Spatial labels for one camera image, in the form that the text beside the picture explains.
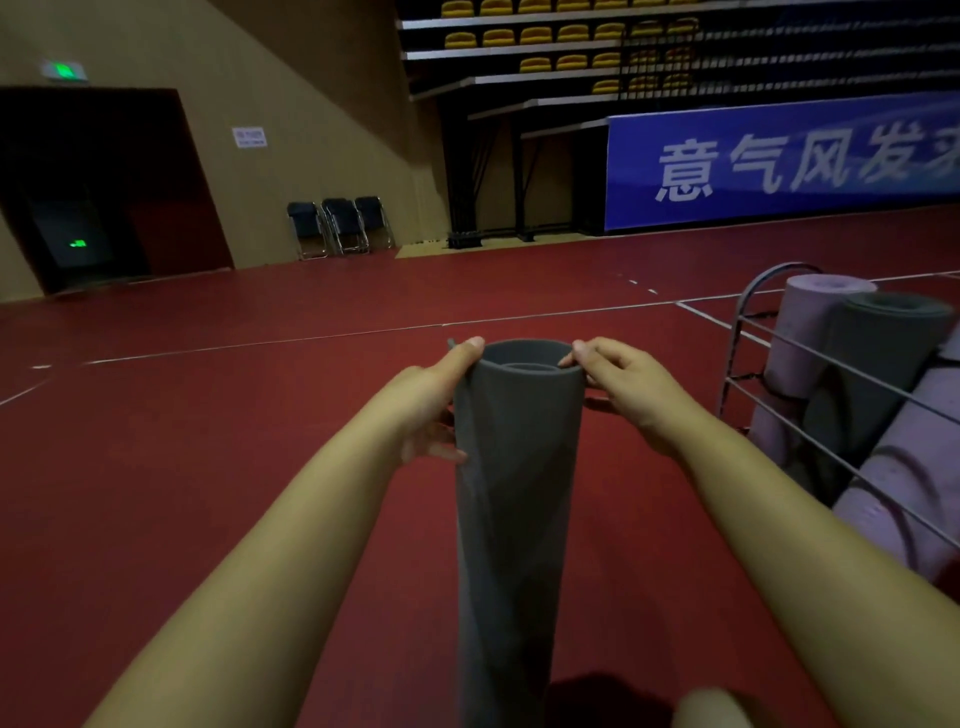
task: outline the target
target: paper sign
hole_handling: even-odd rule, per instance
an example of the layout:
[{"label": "paper sign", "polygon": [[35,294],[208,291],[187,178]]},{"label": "paper sign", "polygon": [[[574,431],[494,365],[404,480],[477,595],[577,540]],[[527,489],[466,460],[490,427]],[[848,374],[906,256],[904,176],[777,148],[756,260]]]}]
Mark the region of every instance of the paper sign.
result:
[{"label": "paper sign", "polygon": [[233,140],[240,149],[267,146],[267,135],[263,127],[233,127]]}]

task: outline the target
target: beige wall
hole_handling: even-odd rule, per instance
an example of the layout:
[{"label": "beige wall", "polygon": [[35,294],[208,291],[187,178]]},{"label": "beige wall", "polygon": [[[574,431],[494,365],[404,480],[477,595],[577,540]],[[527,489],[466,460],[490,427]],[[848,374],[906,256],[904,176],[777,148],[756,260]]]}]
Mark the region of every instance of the beige wall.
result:
[{"label": "beige wall", "polygon": [[[379,195],[401,243],[447,229],[432,106],[407,99],[391,0],[3,0],[0,85],[43,59],[95,86],[180,93],[234,262],[295,258],[297,199]],[[239,150],[230,127],[262,126]],[[0,300],[40,294],[0,219]]]}]

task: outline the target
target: white court line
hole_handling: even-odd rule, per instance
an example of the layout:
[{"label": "white court line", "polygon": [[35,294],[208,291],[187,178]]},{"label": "white court line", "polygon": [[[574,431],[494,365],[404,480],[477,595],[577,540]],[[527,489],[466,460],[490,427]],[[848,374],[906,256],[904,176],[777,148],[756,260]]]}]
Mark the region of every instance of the white court line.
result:
[{"label": "white court line", "polygon": [[0,401],[0,407],[2,407],[4,404],[10,404],[13,400],[19,400],[19,399],[20,399],[21,397],[23,397],[24,395],[30,394],[30,393],[33,392],[35,389],[38,389],[39,387],[42,387],[42,386],[43,386],[44,384],[46,384],[48,381],[50,381],[50,380],[49,380],[49,379],[44,379],[44,380],[41,381],[39,384],[35,384],[34,386],[32,386],[30,389],[25,389],[25,390],[23,390],[20,394],[18,394],[18,395],[13,395],[12,397],[9,397],[9,398],[7,398],[7,399],[5,399],[5,400],[3,400],[3,401]]},{"label": "white court line", "polygon": [[[690,313],[695,313],[695,314],[697,314],[697,316],[700,316],[701,318],[707,319],[708,321],[712,321],[714,324],[717,324],[718,326],[722,326],[722,327],[725,328],[727,331],[729,331],[731,328],[733,328],[733,326],[731,326],[730,324],[728,324],[726,321],[720,321],[720,319],[715,319],[715,318],[713,318],[712,316],[710,316],[708,313],[704,313],[704,312],[701,311],[699,308],[694,308],[692,305],[687,305],[687,304],[684,303],[683,301],[677,301],[677,306],[679,306],[680,308],[682,308],[684,311],[689,311]],[[748,333],[747,331],[741,331],[741,332],[740,332],[740,335],[743,336],[743,338],[745,338],[745,339],[750,339],[751,341],[756,341],[758,344],[760,344],[760,345],[762,345],[762,346],[765,346],[767,349],[770,349],[770,342],[769,342],[769,341],[766,341],[766,340],[764,340],[764,339],[761,339],[759,336],[754,336],[753,334]]]},{"label": "white court line", "polygon": [[[923,278],[934,278],[937,276],[947,276],[951,274],[960,274],[960,271],[945,271],[941,273],[919,273],[913,276],[893,276],[891,278],[885,279],[874,279],[874,282],[880,283],[887,280],[908,280],[908,279],[923,279]],[[756,291],[754,295],[764,294],[764,293],[780,293],[782,288],[769,288],[762,291]],[[630,305],[615,305],[615,306],[605,306],[601,308],[578,308],[572,311],[554,311],[551,313],[529,313],[522,316],[501,316],[495,319],[472,319],[469,321],[451,321],[445,324],[420,324],[418,326],[412,327],[396,327],[396,328],[374,328],[366,331],[351,331],[348,333],[331,333],[325,334],[322,336],[304,336],[302,338],[296,339],[275,339],[271,341],[254,341],[244,344],[225,344],[218,347],[203,347],[201,349],[183,349],[175,352],[159,352],[159,353],[145,353],[137,356],[117,356],[112,359],[95,359],[94,361],[86,361],[82,366],[88,366],[93,364],[112,364],[119,361],[136,361],[139,359],[156,359],[162,356],[176,356],[179,354],[187,353],[203,353],[203,352],[221,352],[229,349],[245,349],[246,347],[263,347],[270,344],[298,344],[307,341],[323,341],[324,339],[342,339],[348,336],[367,336],[369,334],[375,333],[393,333],[396,331],[415,331],[421,328],[446,328],[446,327],[458,327],[458,326],[468,326],[470,324],[496,324],[502,321],[522,321],[524,319],[544,319],[552,318],[554,316],[575,316],[581,313],[603,313],[605,311],[627,311],[635,308],[649,308],[651,306],[657,305],[675,305],[680,303],[697,303],[699,301],[722,301],[724,299],[736,299],[739,298],[741,294],[739,293],[728,293],[723,296],[701,296],[700,298],[694,299],[677,299],[675,301],[651,301],[649,303],[631,303]],[[692,309],[698,315],[704,314],[703,311],[698,311],[697,309]],[[720,324],[726,328],[730,328],[729,325],[724,324],[718,319],[713,319],[709,317],[715,323]],[[763,339],[757,339],[752,337],[758,342],[762,342],[765,346],[769,346],[766,341]]]}]

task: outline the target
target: hand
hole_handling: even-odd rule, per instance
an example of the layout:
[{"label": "hand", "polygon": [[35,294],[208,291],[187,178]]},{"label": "hand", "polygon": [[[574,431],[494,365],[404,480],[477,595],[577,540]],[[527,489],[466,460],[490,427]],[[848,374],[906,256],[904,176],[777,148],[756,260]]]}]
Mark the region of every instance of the hand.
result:
[{"label": "hand", "polygon": [[572,366],[574,361],[587,372],[587,384],[607,394],[587,397],[584,406],[623,415],[658,452],[672,455],[684,429],[709,417],[647,352],[600,337],[573,342],[573,351],[560,366]]},{"label": "hand", "polygon": [[453,414],[447,409],[453,390],[483,355],[484,340],[474,336],[454,347],[432,367],[409,367],[396,375],[361,411],[361,417],[386,422],[401,438],[400,460],[431,455],[463,463],[467,454],[453,446]]}]

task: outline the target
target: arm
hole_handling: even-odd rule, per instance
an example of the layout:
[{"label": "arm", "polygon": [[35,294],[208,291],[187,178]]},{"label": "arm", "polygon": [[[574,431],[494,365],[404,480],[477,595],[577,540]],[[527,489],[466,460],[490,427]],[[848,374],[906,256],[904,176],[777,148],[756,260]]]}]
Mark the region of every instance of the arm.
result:
[{"label": "arm", "polygon": [[841,721],[960,725],[960,609],[709,415],[649,354],[575,342],[587,406],[673,455]]},{"label": "arm", "polygon": [[438,418],[482,350],[471,339],[378,393],[147,644],[87,728],[292,726],[394,470],[421,454],[465,458]]}]

